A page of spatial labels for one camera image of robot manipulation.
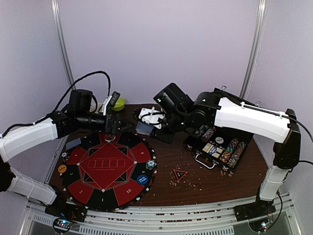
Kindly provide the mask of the single blue playing card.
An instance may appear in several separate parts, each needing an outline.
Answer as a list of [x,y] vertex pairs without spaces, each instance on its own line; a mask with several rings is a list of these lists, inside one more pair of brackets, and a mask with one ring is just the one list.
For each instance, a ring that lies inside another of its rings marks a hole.
[[80,138],[77,138],[77,139],[74,139],[72,141],[69,141],[66,143],[66,150],[70,150],[76,146],[79,146],[81,144],[81,139]]

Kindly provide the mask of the blue playing card deck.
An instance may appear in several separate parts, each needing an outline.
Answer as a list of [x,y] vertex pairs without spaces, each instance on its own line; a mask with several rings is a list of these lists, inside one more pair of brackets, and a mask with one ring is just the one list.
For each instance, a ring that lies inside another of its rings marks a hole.
[[147,135],[147,136],[151,135],[153,129],[154,129],[153,125],[146,124],[140,121],[137,123],[136,128],[135,128],[137,133],[142,134],[142,135]]

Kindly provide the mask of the teal poker chip stack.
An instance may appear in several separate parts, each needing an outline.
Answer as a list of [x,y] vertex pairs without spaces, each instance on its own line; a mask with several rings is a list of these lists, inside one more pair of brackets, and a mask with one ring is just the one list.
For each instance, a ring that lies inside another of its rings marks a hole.
[[152,169],[154,169],[156,166],[157,166],[157,163],[156,163],[155,160],[149,160],[149,161],[146,162],[146,168],[147,168],[148,170],[152,170]]

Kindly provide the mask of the small poker chip stack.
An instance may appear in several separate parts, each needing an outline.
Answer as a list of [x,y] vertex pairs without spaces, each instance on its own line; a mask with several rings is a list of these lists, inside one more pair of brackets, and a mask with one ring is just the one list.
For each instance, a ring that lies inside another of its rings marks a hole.
[[67,152],[63,152],[61,154],[61,157],[62,157],[62,161],[63,162],[66,162],[68,160],[68,153]]

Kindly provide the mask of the orange big blind button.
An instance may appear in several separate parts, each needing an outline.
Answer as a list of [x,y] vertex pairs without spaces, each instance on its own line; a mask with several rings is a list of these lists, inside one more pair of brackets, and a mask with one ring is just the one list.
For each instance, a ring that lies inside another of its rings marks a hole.
[[67,170],[67,166],[66,166],[65,164],[62,164],[62,165],[60,165],[60,166],[58,167],[58,172],[59,172],[60,174],[65,173],[66,170]]

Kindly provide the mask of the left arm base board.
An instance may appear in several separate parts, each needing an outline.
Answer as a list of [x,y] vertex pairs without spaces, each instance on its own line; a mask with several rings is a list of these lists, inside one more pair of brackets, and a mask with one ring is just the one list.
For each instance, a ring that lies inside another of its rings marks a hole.
[[45,213],[54,216],[52,228],[57,234],[65,234],[68,232],[78,231],[80,223],[85,221],[87,209],[68,204],[68,211],[57,212],[51,206],[46,206]]

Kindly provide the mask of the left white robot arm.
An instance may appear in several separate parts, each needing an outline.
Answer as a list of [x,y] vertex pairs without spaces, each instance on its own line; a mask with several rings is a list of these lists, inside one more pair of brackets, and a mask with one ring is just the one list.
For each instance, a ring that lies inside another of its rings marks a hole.
[[59,216],[66,217],[70,206],[54,188],[32,179],[10,166],[9,161],[18,154],[41,143],[60,139],[80,129],[101,131],[117,135],[130,130],[133,124],[119,114],[111,113],[120,93],[113,92],[102,106],[103,111],[91,111],[94,95],[88,90],[73,90],[69,102],[62,110],[55,110],[43,120],[23,124],[19,128],[0,136],[0,190],[11,191],[26,198],[38,200]]

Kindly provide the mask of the clear dealer button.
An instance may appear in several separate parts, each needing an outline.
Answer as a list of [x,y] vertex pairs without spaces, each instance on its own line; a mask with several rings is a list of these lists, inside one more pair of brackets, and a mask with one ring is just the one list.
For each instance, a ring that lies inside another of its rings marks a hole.
[[112,142],[112,141],[115,140],[115,138],[116,138],[116,135],[108,134],[108,133],[105,133],[105,134],[104,134],[104,140],[105,140],[106,142]]

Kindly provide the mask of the boxed card deck in case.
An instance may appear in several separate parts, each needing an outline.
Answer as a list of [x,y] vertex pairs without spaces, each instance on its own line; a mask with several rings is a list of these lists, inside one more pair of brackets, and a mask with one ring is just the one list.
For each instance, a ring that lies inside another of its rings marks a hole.
[[204,151],[205,153],[207,153],[208,155],[214,158],[219,158],[221,154],[223,153],[224,149],[214,144],[207,143],[202,149],[202,151]]

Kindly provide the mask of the poker chip row two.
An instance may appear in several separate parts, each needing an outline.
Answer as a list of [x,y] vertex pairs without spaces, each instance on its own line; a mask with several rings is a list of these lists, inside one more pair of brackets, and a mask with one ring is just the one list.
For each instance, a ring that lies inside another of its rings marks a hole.
[[237,145],[236,149],[234,150],[234,152],[232,153],[230,159],[227,162],[227,165],[230,168],[234,168],[240,158],[240,156],[242,155],[244,149],[246,147],[246,143],[241,141],[239,142],[239,144]]

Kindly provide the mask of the round red black poker mat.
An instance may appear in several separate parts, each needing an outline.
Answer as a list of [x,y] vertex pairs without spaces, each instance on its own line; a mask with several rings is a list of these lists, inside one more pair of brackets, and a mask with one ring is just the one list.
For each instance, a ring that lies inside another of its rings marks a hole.
[[[104,133],[84,136],[81,144],[68,153],[62,186],[75,203],[94,211],[110,212],[141,200],[152,187],[157,166],[148,170],[146,162],[157,161],[149,143],[131,132],[116,135],[112,142]],[[140,185],[136,179],[146,175],[149,182]]]

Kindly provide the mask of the blue small blind button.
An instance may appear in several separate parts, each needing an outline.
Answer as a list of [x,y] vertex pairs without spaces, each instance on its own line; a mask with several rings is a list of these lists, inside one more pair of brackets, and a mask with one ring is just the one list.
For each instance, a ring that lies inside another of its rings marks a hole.
[[146,185],[149,182],[149,178],[146,175],[139,175],[136,179],[137,183],[140,185]]

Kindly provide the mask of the right aluminium post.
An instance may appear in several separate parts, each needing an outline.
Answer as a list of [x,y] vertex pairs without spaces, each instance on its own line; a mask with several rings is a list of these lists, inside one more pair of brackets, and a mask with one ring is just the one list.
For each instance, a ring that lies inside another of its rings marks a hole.
[[267,0],[259,0],[254,35],[250,50],[250,56],[248,59],[248,64],[244,76],[243,85],[240,92],[240,98],[247,99],[248,94],[252,85],[255,69],[256,69],[256,62],[257,62],[257,55],[261,48],[262,37],[264,32],[264,24],[266,19],[266,9],[267,9]]

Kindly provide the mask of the aluminium post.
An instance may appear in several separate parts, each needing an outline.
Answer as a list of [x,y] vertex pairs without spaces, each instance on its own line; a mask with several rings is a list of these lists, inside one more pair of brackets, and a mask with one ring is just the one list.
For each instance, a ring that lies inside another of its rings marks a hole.
[[69,56],[67,52],[67,46],[66,46],[65,35],[64,35],[63,25],[62,25],[59,1],[52,0],[51,7],[52,7],[52,15],[54,18],[54,23],[55,23],[56,32],[57,32],[58,42],[59,42],[59,46],[61,50],[61,58],[62,58],[63,66],[65,69],[66,79],[67,79],[69,86],[71,86],[74,83],[75,78],[73,76],[73,72],[71,69]]
[[250,50],[250,56],[248,59],[248,64],[244,76],[243,85],[240,92],[240,98],[247,99],[248,94],[252,85],[255,69],[256,69],[256,62],[257,62],[257,55],[261,48],[262,37],[264,32],[264,24],[266,19],[266,9],[267,9],[267,0],[259,0],[254,35]]

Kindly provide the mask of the left aluminium post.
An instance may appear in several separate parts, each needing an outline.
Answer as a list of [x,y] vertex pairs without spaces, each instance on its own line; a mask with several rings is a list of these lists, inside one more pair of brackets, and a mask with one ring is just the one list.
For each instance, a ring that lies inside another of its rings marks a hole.
[[65,35],[64,35],[63,25],[62,25],[59,1],[52,0],[51,7],[52,7],[52,15],[54,18],[54,23],[55,23],[56,32],[57,32],[58,42],[59,42],[59,46],[61,50],[61,58],[62,58],[63,66],[65,69],[66,79],[67,79],[69,86],[71,86],[74,83],[75,78],[73,76],[73,72],[71,69],[69,56],[67,52],[67,46],[66,46]]

